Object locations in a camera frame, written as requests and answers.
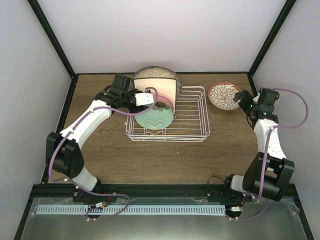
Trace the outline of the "floral plate with orange rim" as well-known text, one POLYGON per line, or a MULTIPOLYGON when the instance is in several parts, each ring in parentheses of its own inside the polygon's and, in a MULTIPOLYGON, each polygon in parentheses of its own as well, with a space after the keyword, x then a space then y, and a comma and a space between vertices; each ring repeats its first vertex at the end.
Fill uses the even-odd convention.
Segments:
POLYGON ((216 108, 224 111, 234 111, 240 106, 234 101, 236 93, 241 89, 233 83, 218 82, 213 84, 208 90, 208 99, 216 108))

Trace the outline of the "teal plate with flower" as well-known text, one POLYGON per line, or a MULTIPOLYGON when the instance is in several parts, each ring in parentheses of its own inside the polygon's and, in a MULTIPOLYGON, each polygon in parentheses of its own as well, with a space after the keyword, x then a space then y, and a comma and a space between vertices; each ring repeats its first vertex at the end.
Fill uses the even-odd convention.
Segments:
POLYGON ((149 130, 167 128, 174 120, 173 110, 163 102, 157 102, 148 112, 135 116, 136 122, 149 130))

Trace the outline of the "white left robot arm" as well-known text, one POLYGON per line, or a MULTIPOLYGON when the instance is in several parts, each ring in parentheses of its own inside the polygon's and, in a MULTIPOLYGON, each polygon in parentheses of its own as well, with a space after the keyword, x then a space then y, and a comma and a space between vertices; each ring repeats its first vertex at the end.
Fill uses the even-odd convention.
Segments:
POLYGON ((135 88, 132 78, 117 73, 111 85, 97 93, 89 107, 67 128, 51 132, 46 138, 46 166, 51 182, 53 172, 63 174, 61 180, 71 182, 84 191, 89 201, 97 202, 102 196, 100 180, 85 167, 82 147, 89 136, 114 113, 136 116, 154 102, 150 89, 135 88))

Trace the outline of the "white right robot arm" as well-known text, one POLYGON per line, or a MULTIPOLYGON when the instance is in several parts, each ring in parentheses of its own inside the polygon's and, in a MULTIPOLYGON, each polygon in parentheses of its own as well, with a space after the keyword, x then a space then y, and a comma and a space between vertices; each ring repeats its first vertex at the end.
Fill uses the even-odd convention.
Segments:
POLYGON ((273 113, 279 96, 273 89, 261 88, 256 97, 247 90, 237 92, 233 97, 251 121, 258 153, 244 175, 231 174, 225 179, 222 195, 229 202, 236 200, 240 193, 273 201, 279 201, 285 193, 295 164, 287 159, 279 140, 279 120, 273 113))

